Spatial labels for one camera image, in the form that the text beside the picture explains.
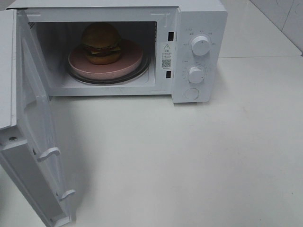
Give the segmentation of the round white door button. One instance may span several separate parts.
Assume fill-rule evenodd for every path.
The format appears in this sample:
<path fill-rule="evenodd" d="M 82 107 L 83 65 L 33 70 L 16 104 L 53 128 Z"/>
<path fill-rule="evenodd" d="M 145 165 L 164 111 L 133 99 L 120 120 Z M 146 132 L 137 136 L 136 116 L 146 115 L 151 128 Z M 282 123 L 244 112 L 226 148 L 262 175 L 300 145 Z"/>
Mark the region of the round white door button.
<path fill-rule="evenodd" d="M 196 88 L 190 88 L 185 91 L 184 95 L 187 99 L 195 100 L 199 97 L 199 90 Z"/>

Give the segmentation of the pink round plate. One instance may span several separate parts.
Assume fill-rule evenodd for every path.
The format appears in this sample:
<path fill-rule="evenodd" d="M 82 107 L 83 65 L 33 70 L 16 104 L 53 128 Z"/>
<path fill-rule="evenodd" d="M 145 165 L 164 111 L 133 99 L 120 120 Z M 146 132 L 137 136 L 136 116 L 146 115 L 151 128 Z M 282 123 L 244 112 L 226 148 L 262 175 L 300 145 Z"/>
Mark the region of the pink round plate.
<path fill-rule="evenodd" d="M 95 64 L 88 60 L 83 47 L 75 48 L 68 57 L 71 71 L 87 80 L 111 80 L 121 78 L 135 71 L 143 61 L 143 48 L 130 40 L 123 39 L 120 43 L 120 55 L 115 62 L 109 62 L 114 55 L 108 55 L 102 64 Z"/>

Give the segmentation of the burger with sesame bun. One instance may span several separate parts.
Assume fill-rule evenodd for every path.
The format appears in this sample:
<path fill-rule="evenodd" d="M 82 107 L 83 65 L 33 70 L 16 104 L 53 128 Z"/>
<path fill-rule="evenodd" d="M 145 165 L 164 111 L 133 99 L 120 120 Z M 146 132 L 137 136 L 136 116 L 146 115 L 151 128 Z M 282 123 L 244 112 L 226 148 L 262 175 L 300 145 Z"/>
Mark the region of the burger with sesame bun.
<path fill-rule="evenodd" d="M 81 44 L 88 61 L 95 65 L 116 62 L 121 55 L 122 38 L 115 27 L 106 22 L 95 22 L 85 28 Z"/>

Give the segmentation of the white microwave door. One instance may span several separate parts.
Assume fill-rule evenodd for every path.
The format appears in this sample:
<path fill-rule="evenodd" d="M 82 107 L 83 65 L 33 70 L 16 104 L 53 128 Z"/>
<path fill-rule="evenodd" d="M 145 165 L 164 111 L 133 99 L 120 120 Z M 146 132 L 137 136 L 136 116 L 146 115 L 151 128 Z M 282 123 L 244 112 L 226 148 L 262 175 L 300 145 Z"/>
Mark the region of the white microwave door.
<path fill-rule="evenodd" d="M 71 222 L 46 66 L 24 10 L 0 13 L 0 163 L 48 227 Z"/>

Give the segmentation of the lower white timer knob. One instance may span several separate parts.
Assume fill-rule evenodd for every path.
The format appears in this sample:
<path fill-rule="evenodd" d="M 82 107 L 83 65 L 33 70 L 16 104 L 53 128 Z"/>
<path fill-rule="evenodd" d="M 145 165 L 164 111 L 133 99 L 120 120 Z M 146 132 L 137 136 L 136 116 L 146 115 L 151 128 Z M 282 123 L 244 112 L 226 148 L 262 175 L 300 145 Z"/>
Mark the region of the lower white timer knob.
<path fill-rule="evenodd" d="M 188 70 L 188 80 L 190 83 L 199 84 L 205 78 L 205 71 L 202 67 L 194 66 Z"/>

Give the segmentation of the white warning label sticker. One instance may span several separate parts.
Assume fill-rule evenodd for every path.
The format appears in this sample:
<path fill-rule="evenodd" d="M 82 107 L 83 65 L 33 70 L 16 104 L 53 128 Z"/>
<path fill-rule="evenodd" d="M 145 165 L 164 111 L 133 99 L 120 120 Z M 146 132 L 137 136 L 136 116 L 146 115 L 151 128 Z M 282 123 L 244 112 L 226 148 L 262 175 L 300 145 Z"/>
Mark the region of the white warning label sticker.
<path fill-rule="evenodd" d="M 170 69 L 173 59 L 173 46 L 169 43 L 161 43 L 161 67 Z"/>

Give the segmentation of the white microwave oven body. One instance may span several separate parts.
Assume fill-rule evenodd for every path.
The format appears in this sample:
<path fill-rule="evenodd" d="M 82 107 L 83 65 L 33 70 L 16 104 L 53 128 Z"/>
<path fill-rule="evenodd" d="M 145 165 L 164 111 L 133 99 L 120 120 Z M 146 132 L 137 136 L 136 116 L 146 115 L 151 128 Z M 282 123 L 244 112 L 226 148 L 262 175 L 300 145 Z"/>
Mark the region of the white microwave oven body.
<path fill-rule="evenodd" d="M 17 0 L 7 9 L 24 10 L 35 28 L 46 66 L 41 80 L 49 97 L 171 95 L 175 103 L 210 99 L 228 16 L 218 0 Z M 150 58 L 148 70 L 136 79 L 112 85 L 73 78 L 66 69 L 69 54 L 82 47 L 83 31 L 95 22 L 109 23 L 122 40 L 139 44 L 143 56 Z M 194 55 L 190 44 L 200 34 L 211 42 L 204 56 Z M 173 46 L 170 69 L 161 67 L 161 43 Z M 188 80 L 188 70 L 194 66 L 205 71 L 199 84 Z M 190 88 L 199 90 L 197 99 L 185 97 Z"/>

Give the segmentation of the upper white power knob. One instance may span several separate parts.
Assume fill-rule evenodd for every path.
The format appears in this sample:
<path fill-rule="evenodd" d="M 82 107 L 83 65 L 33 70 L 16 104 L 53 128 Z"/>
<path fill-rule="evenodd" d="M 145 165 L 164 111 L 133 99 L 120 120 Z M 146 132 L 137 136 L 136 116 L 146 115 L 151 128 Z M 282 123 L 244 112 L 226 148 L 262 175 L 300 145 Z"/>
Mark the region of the upper white power knob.
<path fill-rule="evenodd" d="M 210 38 L 204 34 L 195 36 L 191 41 L 192 53 L 196 56 L 204 56 L 210 52 Z"/>

